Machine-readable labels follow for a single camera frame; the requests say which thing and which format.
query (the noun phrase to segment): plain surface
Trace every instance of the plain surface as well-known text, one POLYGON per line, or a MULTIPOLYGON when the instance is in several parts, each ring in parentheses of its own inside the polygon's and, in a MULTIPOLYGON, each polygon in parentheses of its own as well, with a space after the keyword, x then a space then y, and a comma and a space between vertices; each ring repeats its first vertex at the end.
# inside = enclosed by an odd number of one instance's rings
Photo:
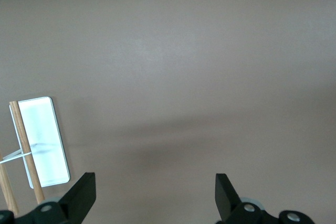
MULTIPOLYGON (((71 181, 44 192, 96 172, 84 223, 214 223, 215 173, 334 223, 335 41, 336 0, 0 0, 2 152, 8 102, 47 95, 71 181)), ((31 210, 23 162, 6 167, 31 210)))

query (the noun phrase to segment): black clamp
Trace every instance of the black clamp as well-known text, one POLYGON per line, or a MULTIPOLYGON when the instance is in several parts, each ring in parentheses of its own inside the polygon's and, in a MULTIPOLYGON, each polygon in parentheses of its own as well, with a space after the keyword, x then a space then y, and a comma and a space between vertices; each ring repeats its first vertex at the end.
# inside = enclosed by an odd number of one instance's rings
POLYGON ((216 175, 215 200, 222 219, 217 224, 314 224, 301 212, 286 210, 275 218, 253 203, 242 202, 226 174, 216 175))
POLYGON ((85 173, 58 201, 46 202, 19 218, 0 211, 0 224, 81 224, 96 201, 96 177, 85 173))

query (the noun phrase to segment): screw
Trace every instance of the screw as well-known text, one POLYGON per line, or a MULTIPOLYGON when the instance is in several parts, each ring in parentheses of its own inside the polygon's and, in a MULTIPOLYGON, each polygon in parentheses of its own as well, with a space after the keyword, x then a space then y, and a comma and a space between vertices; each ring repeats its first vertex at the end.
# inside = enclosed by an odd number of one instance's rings
POLYGON ((254 206, 252 206, 251 204, 246 204, 244 206, 244 209, 248 212, 254 212, 256 209, 254 208, 254 206))
POLYGON ((292 221, 300 221, 300 217, 293 212, 290 212, 287 214, 287 218, 292 220, 292 221))
POLYGON ((52 208, 51 205, 45 205, 41 208, 41 212, 47 212, 52 208))

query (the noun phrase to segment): wooden dowel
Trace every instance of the wooden dowel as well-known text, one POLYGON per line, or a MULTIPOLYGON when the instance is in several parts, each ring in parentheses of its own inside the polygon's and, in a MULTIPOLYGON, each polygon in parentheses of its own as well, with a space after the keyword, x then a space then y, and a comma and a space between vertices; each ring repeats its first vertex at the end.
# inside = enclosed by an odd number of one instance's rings
MULTIPOLYGON (((23 123, 19 103, 17 101, 13 101, 13 102, 10 102, 9 105, 13 113, 13 118, 15 121, 17 133, 20 138, 23 153, 29 153, 31 152, 31 149, 30 149, 25 125, 23 123)), ((30 177, 32 179, 31 182, 33 183, 35 197, 36 197, 37 203, 40 204, 45 198, 44 198, 41 183, 38 178, 37 171, 36 171, 36 166, 34 163, 33 155, 32 154, 27 155, 25 156, 25 159, 26 159, 26 163, 28 166, 30 177)))
POLYGON ((5 164, 0 164, 0 185, 2 192, 4 193, 5 200, 8 206, 8 209, 17 215, 19 213, 19 208, 13 194, 12 186, 8 178, 7 170, 5 164))

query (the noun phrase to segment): wooden stick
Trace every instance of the wooden stick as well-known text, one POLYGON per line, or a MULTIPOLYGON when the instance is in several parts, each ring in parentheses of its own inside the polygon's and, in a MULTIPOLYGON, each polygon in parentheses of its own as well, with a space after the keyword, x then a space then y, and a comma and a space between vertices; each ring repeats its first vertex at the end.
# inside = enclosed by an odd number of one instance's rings
MULTIPOLYGON (((23 123, 19 103, 17 101, 13 101, 13 102, 10 102, 9 105, 13 113, 13 118, 15 121, 17 133, 20 138, 23 153, 29 153, 31 152, 31 149, 30 149, 25 125, 23 123)), ((31 182, 33 183, 35 197, 36 197, 37 203, 40 204, 45 198, 44 198, 41 183, 38 178, 37 171, 36 171, 36 166, 34 163, 33 155, 32 154, 27 155, 25 156, 25 159, 26 159, 26 163, 28 166, 30 177, 32 179, 31 182)))
POLYGON ((4 193, 8 209, 12 211, 14 215, 17 215, 19 213, 19 208, 17 207, 16 199, 13 194, 12 185, 9 182, 5 164, 0 164, 0 185, 2 192, 4 193))

